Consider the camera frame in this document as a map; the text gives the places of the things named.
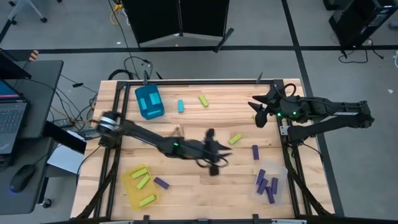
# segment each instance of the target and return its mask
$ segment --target green block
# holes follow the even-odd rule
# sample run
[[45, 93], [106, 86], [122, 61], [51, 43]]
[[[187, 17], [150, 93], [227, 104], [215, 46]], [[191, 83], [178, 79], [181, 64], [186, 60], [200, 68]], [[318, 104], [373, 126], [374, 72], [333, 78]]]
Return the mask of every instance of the green block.
[[142, 175], [144, 175], [144, 174], [146, 174], [146, 173], [148, 173], [148, 170], [147, 170], [146, 168], [143, 168], [143, 169], [141, 169], [141, 170], [139, 170], [139, 171], [137, 171], [137, 172], [131, 174], [131, 177], [132, 177], [133, 179], [135, 179], [135, 178], [137, 178], [137, 177], [139, 177], [139, 176], [142, 176]]
[[204, 107], [207, 107], [209, 105], [203, 95], [199, 96], [199, 100], [201, 101]]
[[145, 186], [145, 184], [148, 182], [148, 180], [150, 179], [149, 175], [145, 175], [144, 178], [142, 178], [142, 180], [138, 183], [137, 188], [141, 189]]
[[155, 200], [155, 195], [151, 195], [151, 196], [145, 198], [144, 200], [140, 201], [139, 206], [144, 207], [145, 205], [153, 202], [154, 200]]
[[235, 137], [233, 137], [231, 140], [229, 140], [230, 144], [235, 144], [239, 139], [241, 139], [243, 137], [242, 134], [237, 134], [235, 135]]

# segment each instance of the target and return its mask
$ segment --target blue container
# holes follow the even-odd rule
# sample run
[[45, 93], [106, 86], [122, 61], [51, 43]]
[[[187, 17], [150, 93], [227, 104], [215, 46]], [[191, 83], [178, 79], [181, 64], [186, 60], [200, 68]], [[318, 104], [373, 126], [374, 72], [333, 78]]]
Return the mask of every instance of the blue container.
[[164, 106], [157, 85], [151, 84], [135, 90], [139, 111], [145, 119], [154, 119], [164, 114]]

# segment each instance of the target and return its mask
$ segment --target yellow plastic tray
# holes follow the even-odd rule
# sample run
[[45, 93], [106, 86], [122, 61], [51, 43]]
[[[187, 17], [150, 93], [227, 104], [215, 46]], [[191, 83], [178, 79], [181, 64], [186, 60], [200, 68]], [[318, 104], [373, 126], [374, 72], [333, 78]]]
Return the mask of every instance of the yellow plastic tray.
[[[139, 190], [137, 188], [137, 185], [142, 180], [142, 178], [145, 177], [145, 174], [136, 179], [133, 179], [131, 177], [131, 174], [133, 174], [143, 168], [146, 168], [148, 170], [148, 173], [146, 173], [146, 174], [149, 175], [150, 180], [146, 183], [146, 185], [142, 189]], [[133, 167], [133, 168], [125, 171], [121, 177], [122, 177], [123, 186], [127, 191], [127, 197], [129, 198], [130, 206], [133, 210], [135, 210], [135, 211], [140, 210], [140, 209], [142, 209], [148, 205], [151, 205], [157, 201], [158, 195], [157, 195], [156, 187], [154, 184], [154, 180], [153, 180], [152, 176], [150, 175], [148, 167], [145, 164]], [[143, 207], [140, 207], [139, 202], [144, 200], [145, 198], [149, 197], [152, 194], [155, 195], [155, 200]]]

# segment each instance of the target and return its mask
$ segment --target power strip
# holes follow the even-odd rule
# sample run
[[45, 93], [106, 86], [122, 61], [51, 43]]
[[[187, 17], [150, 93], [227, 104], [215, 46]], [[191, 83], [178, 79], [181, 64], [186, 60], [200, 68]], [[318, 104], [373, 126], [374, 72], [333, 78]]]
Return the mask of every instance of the power strip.
[[53, 122], [53, 124], [57, 125], [60, 128], [69, 128], [72, 127], [73, 124], [70, 122], [69, 119], [58, 119]]

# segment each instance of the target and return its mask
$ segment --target wooden tabletop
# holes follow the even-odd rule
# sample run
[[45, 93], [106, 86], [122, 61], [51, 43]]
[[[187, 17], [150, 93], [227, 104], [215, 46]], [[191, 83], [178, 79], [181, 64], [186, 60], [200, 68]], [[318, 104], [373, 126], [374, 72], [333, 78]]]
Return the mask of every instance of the wooden tabletop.
[[[98, 119], [102, 112], [111, 110], [116, 82], [101, 82], [94, 119]], [[296, 95], [303, 96], [299, 79], [288, 79], [284, 82], [296, 84]], [[254, 101], [251, 97], [265, 95], [269, 91], [269, 85], [159, 85], [165, 115], [149, 121], [139, 112], [134, 94], [134, 90], [139, 87], [132, 86], [130, 89], [127, 119], [163, 136], [169, 136], [179, 127], [185, 139], [202, 140], [205, 131], [214, 128], [215, 139], [225, 146], [232, 147], [233, 155], [228, 157], [229, 166], [221, 168], [219, 176], [210, 177], [208, 169], [198, 167], [194, 161], [167, 158], [153, 146], [124, 137], [112, 220], [142, 220], [144, 215], [150, 215], [151, 220], [241, 219], [252, 218], [254, 213], [259, 214], [260, 218], [294, 217], [287, 182], [282, 205], [279, 207], [260, 204], [251, 197], [254, 178], [261, 163], [261, 160], [253, 160], [253, 144], [259, 146], [261, 159], [284, 166], [275, 116], [268, 117], [268, 123], [264, 128], [257, 128], [252, 119], [255, 112], [248, 106], [248, 101]], [[202, 106], [199, 95], [206, 97], [209, 107]], [[184, 102], [183, 113], [178, 113], [178, 100]], [[228, 141], [236, 134], [242, 134], [243, 138], [233, 146], [229, 145]], [[87, 144], [85, 156], [98, 147], [97, 143], [98, 139], [94, 139]], [[317, 148], [315, 139], [309, 139], [305, 143]], [[307, 187], [325, 209], [333, 212], [318, 153], [305, 146], [300, 146], [299, 151]], [[103, 155], [104, 150], [100, 149], [82, 165], [71, 217], [78, 215], [97, 191]], [[113, 162], [113, 154], [110, 158], [109, 169]], [[124, 171], [139, 164], [147, 164], [152, 176], [160, 177], [171, 187], [164, 190], [157, 186], [159, 200], [135, 212], [130, 208], [120, 176]], [[300, 211], [303, 213], [302, 196], [297, 186], [296, 189]], [[105, 192], [101, 215], [105, 214], [107, 199], [108, 192]]]

